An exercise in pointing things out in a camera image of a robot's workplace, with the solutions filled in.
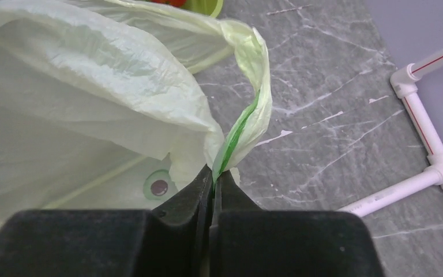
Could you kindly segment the light green plastic bag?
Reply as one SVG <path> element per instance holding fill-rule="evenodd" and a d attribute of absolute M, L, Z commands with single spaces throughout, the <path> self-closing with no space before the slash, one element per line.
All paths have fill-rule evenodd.
<path fill-rule="evenodd" d="M 152 208 L 236 168 L 272 112 L 240 21 L 144 1 L 0 1 L 0 228 L 26 209 Z"/>

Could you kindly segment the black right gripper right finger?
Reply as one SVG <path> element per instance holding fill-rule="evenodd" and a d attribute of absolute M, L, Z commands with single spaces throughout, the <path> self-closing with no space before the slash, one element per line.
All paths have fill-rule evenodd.
<path fill-rule="evenodd" d="M 363 220 L 339 211 L 270 211 L 227 174 L 212 185 L 211 276 L 384 276 Z"/>

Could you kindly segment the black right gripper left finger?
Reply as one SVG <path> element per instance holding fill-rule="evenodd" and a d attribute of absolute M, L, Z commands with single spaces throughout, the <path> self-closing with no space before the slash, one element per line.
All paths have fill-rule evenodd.
<path fill-rule="evenodd" d="M 29 209 L 0 228 L 0 276 L 200 276 L 212 172 L 155 209 Z"/>

